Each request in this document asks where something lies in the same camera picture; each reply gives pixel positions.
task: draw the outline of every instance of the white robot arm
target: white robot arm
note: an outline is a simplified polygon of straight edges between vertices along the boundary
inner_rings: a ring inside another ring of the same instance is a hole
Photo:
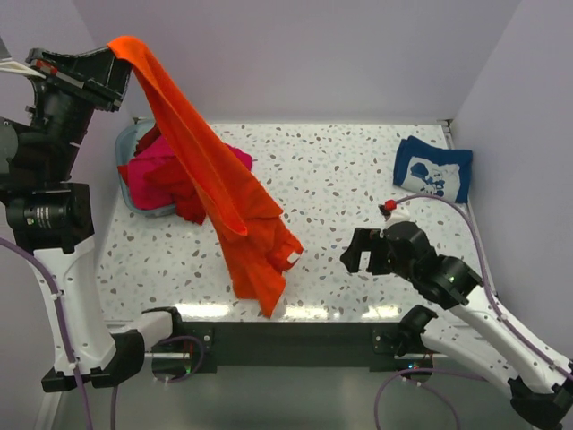
[[[29,65],[9,60],[0,62],[0,72],[25,75],[34,106],[27,108],[29,125],[0,118],[0,201],[19,246],[13,250],[47,269],[40,273],[32,264],[55,347],[42,385],[46,392],[81,381],[115,387],[137,374],[145,351],[171,337],[181,321],[175,308],[154,309],[109,333],[96,286],[90,191],[67,182],[93,111],[120,108],[131,66],[107,47],[75,56],[36,48]]]
[[[483,338],[457,330],[418,305],[398,325],[397,354],[420,343],[447,354],[497,386],[528,423],[542,430],[561,428],[560,421],[573,406],[569,359],[528,330],[462,260],[437,255],[407,211],[387,202],[381,212],[387,221],[383,230],[355,230],[340,258],[348,271],[358,271],[361,252],[369,251],[368,272],[404,278],[441,312],[452,312]]]

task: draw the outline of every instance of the orange cloth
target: orange cloth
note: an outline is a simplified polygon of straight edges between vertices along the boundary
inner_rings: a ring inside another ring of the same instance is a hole
[[[280,219],[282,209],[143,42],[122,36],[108,45],[117,58],[132,65],[161,133],[195,185],[217,230],[236,296],[257,298],[262,313],[270,317],[285,288],[282,271],[293,266],[289,257],[303,252]]]

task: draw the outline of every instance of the speckled white table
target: speckled white table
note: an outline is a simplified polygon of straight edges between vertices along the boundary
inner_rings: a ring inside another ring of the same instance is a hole
[[[305,252],[286,273],[271,321],[395,322],[425,301],[395,276],[349,275],[339,256],[354,228],[382,226],[377,204],[407,195],[392,185],[396,150],[412,134],[447,148],[438,125],[219,124],[222,139],[255,158],[253,173],[283,207]],[[478,269],[463,220],[448,206],[416,200],[412,218],[438,252]],[[144,309],[177,305],[186,321],[264,322],[259,304],[238,300],[218,239],[176,215],[131,213],[121,194],[98,270],[105,318],[130,321]]]

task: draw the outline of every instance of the white wall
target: white wall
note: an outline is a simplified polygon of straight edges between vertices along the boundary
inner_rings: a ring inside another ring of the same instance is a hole
[[[457,113],[519,0],[74,2],[96,43],[145,40],[209,120],[420,122]]]
[[[523,0],[454,122],[456,145],[475,151],[472,202],[501,298],[569,357],[572,20],[573,2]]]
[[[23,61],[31,47],[82,52],[95,47],[71,0],[38,2],[4,0],[0,4],[0,37],[14,59]],[[0,75],[0,116],[27,122],[24,108],[33,104],[30,83]],[[101,244],[117,192],[114,140],[129,123],[125,108],[96,113],[81,147],[73,179],[91,185],[97,241]],[[4,206],[0,205],[4,219]],[[13,240],[0,220],[0,236]],[[0,250],[0,427],[28,430],[34,425],[43,391],[40,379],[53,364],[46,311],[31,269]]]

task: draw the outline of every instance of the blue and white towel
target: blue and white towel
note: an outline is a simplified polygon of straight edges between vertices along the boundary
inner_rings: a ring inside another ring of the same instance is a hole
[[[403,139],[394,163],[394,185],[420,194],[434,194],[467,203],[472,179],[470,150],[443,150],[410,136]]]

